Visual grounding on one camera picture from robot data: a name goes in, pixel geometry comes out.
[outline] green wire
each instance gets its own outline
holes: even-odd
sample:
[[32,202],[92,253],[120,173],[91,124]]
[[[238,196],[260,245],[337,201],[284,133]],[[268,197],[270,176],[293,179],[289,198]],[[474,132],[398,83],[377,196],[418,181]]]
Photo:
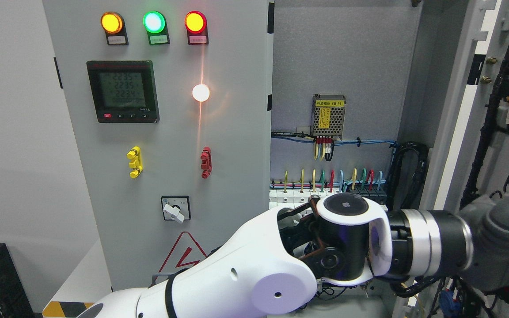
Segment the green wire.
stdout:
[[364,183],[366,182],[366,169],[362,169],[362,177],[361,177],[361,190],[364,190]]
[[321,179],[319,179],[321,183],[321,192],[323,192],[323,184],[325,183],[325,170],[321,170]]

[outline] yellow terminal connector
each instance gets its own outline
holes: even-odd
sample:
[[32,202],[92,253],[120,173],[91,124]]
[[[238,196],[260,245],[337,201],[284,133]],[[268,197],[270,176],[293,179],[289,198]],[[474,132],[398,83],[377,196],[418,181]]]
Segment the yellow terminal connector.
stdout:
[[131,171],[131,173],[129,173],[129,175],[135,179],[136,177],[138,177],[139,175],[141,174],[141,171],[139,171],[138,169],[135,169],[133,171]]
[[143,172],[143,158],[141,157],[141,148],[138,146],[133,147],[127,153],[127,159],[130,160],[129,168],[133,170],[129,173],[129,176],[135,179]]

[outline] screw hole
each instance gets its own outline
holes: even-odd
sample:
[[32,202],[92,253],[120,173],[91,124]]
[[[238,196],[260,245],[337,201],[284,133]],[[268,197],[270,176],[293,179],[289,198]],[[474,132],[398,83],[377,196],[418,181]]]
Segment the screw hole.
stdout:
[[231,269],[231,279],[232,280],[238,280],[239,279],[239,275],[237,274],[237,270],[235,268]]

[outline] robotic arm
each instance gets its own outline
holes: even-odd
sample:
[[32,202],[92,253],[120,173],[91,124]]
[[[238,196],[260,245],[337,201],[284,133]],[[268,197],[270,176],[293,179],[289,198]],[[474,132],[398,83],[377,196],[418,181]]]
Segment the robotic arm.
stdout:
[[[300,218],[307,208],[313,213]],[[475,201],[456,216],[385,213],[350,193],[311,197],[248,221],[198,265],[151,288],[113,292],[79,317],[258,318],[309,302],[317,279],[355,286],[374,276],[454,275],[482,290],[509,286],[509,198]]]

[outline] warning triangle sign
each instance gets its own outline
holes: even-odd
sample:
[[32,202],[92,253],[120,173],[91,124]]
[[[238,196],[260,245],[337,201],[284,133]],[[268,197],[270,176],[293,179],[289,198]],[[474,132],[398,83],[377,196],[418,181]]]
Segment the warning triangle sign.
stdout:
[[159,273],[175,273],[190,268],[208,257],[190,232],[180,233],[176,243],[166,256]]

